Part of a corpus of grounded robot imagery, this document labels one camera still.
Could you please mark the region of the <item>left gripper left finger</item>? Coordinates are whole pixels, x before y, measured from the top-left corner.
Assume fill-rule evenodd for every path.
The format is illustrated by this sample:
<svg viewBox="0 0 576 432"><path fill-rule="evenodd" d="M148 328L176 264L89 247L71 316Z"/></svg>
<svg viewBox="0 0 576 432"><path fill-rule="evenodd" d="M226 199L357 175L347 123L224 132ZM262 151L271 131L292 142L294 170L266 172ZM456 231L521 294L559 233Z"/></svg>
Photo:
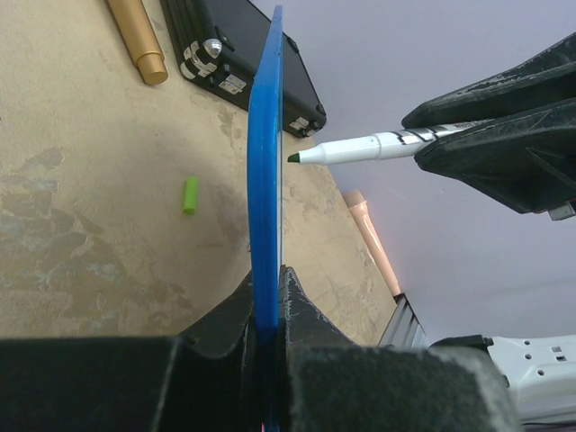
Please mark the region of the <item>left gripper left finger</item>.
<svg viewBox="0 0 576 432"><path fill-rule="evenodd" d="M4 431L258 431L252 282L184 331L1 342Z"/></svg>

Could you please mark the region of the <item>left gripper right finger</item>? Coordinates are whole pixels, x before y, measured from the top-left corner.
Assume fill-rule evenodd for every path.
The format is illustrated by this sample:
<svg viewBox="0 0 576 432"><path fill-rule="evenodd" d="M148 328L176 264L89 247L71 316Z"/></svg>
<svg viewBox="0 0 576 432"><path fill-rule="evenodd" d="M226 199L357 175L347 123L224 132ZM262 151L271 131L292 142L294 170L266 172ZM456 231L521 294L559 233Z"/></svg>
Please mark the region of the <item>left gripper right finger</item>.
<svg viewBox="0 0 576 432"><path fill-rule="evenodd" d="M282 431L519 431L503 375L472 347L360 346L280 276Z"/></svg>

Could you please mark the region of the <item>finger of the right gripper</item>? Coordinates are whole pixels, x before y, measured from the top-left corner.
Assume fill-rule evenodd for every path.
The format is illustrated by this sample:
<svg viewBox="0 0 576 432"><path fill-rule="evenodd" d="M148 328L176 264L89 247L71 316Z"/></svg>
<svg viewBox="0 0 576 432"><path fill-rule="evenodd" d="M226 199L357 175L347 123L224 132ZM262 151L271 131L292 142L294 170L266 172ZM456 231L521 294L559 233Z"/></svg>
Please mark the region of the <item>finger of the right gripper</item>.
<svg viewBox="0 0 576 432"><path fill-rule="evenodd" d="M501 118L574 96L572 33L509 70L421 103L402 119L401 125L409 129Z"/></svg>
<svg viewBox="0 0 576 432"><path fill-rule="evenodd" d="M575 100L438 139L415 161L421 170L465 183L521 214L573 206Z"/></svg>

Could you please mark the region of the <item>white whiteboard marker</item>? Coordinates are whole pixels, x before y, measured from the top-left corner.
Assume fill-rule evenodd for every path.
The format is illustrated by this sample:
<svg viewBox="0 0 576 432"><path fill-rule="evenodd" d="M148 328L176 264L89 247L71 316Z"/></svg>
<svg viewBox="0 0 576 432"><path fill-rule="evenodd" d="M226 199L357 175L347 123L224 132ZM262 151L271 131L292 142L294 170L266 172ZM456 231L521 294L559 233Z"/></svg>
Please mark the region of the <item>white whiteboard marker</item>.
<svg viewBox="0 0 576 432"><path fill-rule="evenodd" d="M292 154L287 161L301 165L327 166L412 157L440 138L483 123L484 121L448 123L427 128L378 132L360 138L333 140Z"/></svg>

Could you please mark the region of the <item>green marker cap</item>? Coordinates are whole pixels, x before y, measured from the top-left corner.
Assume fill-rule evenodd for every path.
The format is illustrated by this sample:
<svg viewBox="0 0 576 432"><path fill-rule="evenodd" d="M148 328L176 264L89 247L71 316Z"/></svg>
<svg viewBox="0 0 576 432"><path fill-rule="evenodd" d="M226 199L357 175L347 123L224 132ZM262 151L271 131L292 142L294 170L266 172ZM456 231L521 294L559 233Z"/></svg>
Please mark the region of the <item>green marker cap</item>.
<svg viewBox="0 0 576 432"><path fill-rule="evenodd" d="M198 178L189 176L184 181L182 211L185 214L195 214L198 202Z"/></svg>

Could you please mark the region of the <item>blue framed whiteboard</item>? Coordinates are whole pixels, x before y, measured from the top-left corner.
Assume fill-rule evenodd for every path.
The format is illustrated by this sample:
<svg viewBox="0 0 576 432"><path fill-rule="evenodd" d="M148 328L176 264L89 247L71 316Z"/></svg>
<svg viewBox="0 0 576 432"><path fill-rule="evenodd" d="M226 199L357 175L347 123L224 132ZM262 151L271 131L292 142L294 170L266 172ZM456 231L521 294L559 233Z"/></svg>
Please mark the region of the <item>blue framed whiteboard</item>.
<svg viewBox="0 0 576 432"><path fill-rule="evenodd" d="M247 128L247 212L254 318L265 431L278 431L276 343L282 258L283 7L277 5L251 90Z"/></svg>

